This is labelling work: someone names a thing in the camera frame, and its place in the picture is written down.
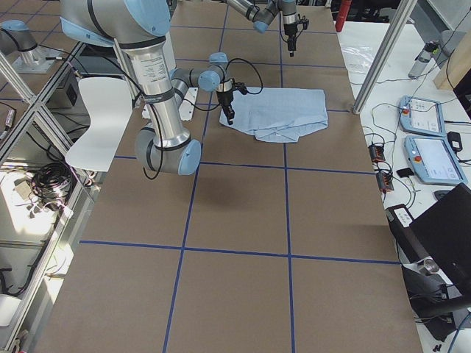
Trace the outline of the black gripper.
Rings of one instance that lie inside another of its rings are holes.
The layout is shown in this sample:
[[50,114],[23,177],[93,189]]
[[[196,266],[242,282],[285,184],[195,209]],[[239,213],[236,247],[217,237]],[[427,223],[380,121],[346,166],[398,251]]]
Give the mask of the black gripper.
[[247,87],[243,82],[225,81],[216,88],[218,103],[223,108],[228,125],[231,125],[235,118],[235,111],[231,104],[233,102],[233,92],[237,90],[244,94],[247,93]]
[[308,19],[304,15],[290,14],[282,15],[283,30],[285,37],[283,40],[287,42],[289,56],[293,57],[297,50],[297,33],[298,26],[302,26],[303,30],[308,28]]

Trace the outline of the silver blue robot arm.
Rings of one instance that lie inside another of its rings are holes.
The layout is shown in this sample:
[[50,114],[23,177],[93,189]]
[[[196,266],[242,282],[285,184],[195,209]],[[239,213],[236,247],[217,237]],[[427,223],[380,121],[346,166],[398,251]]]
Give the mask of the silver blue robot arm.
[[226,55],[212,54],[207,69],[170,71],[163,50],[171,20],[166,1],[62,1],[60,17],[68,37],[95,46],[117,45],[129,57],[152,120],[135,142],[143,167],[193,174],[202,147],[183,126],[179,108],[189,88],[200,88],[216,92],[227,121],[233,121],[233,92],[243,91],[244,85],[231,77]]
[[309,20],[297,12],[296,1],[267,1],[264,8],[260,8],[254,1],[228,0],[226,3],[252,22],[253,28],[259,33],[264,33],[280,15],[289,56],[294,56],[297,50],[297,38],[309,25]]

